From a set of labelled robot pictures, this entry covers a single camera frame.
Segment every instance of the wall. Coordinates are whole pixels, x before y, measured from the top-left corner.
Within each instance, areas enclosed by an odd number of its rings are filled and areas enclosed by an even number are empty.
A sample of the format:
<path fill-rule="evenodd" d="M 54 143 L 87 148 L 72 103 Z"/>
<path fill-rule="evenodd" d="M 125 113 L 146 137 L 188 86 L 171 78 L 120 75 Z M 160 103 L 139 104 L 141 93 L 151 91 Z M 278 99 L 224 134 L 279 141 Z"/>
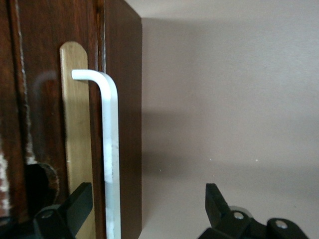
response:
<path fill-rule="evenodd" d="M 144 34 L 140 238 L 197 238 L 206 183 L 318 237 L 318 1 L 127 2 Z"/>

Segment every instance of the hole in wood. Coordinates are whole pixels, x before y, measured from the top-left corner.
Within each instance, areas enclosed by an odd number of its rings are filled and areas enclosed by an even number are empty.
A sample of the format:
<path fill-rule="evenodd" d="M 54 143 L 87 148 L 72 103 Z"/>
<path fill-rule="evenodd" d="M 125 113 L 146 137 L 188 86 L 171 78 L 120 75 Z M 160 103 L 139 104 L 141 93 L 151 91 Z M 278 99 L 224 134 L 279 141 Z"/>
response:
<path fill-rule="evenodd" d="M 30 217 L 34 217 L 43 207 L 52 205 L 59 192 L 56 171 L 45 163 L 25 167 L 25 185 Z"/>

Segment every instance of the silver screw head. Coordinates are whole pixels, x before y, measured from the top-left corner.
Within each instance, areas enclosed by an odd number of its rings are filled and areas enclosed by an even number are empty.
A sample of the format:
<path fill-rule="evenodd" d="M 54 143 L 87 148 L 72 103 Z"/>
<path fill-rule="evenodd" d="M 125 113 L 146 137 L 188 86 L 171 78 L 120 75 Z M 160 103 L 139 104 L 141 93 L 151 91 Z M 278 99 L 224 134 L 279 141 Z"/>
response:
<path fill-rule="evenodd" d="M 41 214 L 41 218 L 45 219 L 45 218 L 49 218 L 51 217 L 53 214 L 53 210 L 50 210 L 50 211 L 45 211 Z"/>
<path fill-rule="evenodd" d="M 287 229 L 288 228 L 288 225 L 285 222 L 281 221 L 281 220 L 277 220 L 276 221 L 276 225 L 277 225 L 277 227 L 282 228 L 282 229 Z"/>
<path fill-rule="evenodd" d="M 238 220 L 243 220 L 244 219 L 244 215 L 242 215 L 240 212 L 235 212 L 234 213 L 234 217 Z"/>

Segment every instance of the dark wood grain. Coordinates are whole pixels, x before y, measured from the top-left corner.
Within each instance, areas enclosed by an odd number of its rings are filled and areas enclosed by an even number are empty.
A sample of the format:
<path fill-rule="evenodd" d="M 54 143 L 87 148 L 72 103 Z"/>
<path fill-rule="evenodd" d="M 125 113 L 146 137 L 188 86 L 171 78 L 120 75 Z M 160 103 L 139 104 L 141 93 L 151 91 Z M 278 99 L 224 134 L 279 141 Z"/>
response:
<path fill-rule="evenodd" d="M 27 219 L 8 6 L 0 1 L 0 217 Z"/>
<path fill-rule="evenodd" d="M 142 24 L 123 0 L 106 1 L 106 55 L 106 70 L 119 96 L 122 238 L 138 239 L 142 230 Z"/>
<path fill-rule="evenodd" d="M 0 49 L 0 99 L 6 103 L 0 105 L 0 120 L 5 122 L 1 122 L 0 135 L 1 152 L 10 159 L 7 175 L 12 180 L 10 200 L 14 202 L 10 214 L 22 221 L 27 218 L 26 195 L 32 189 L 28 175 L 40 170 L 28 164 L 37 163 L 46 172 L 51 192 L 56 191 L 55 203 L 69 194 L 59 47 L 77 41 L 88 53 L 89 69 L 106 71 L 118 87 L 122 235 L 137 239 L 142 228 L 140 17 L 123 0 L 7 3 L 0 5 L 1 36 L 8 36 L 0 40 L 5 46 Z M 90 118 L 96 235 L 106 238 L 101 100 L 94 83 L 90 83 Z M 31 185 L 27 192 L 25 184 Z M 40 207 L 53 203 L 48 198 Z"/>

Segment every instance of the black mount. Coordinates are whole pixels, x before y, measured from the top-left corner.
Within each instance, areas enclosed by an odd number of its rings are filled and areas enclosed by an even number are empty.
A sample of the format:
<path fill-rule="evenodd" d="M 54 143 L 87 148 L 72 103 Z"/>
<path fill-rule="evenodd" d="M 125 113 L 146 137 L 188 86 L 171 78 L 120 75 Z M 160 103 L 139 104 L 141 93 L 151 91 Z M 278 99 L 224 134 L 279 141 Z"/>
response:
<path fill-rule="evenodd" d="M 62 205 L 45 207 L 26 223 L 0 218 L 0 239 L 75 239 L 92 207 L 92 184 L 82 183 Z"/>
<path fill-rule="evenodd" d="M 206 212 L 211 224 L 198 239 L 309 239 L 293 222 L 272 218 L 267 225 L 232 211 L 216 184 L 206 184 Z"/>

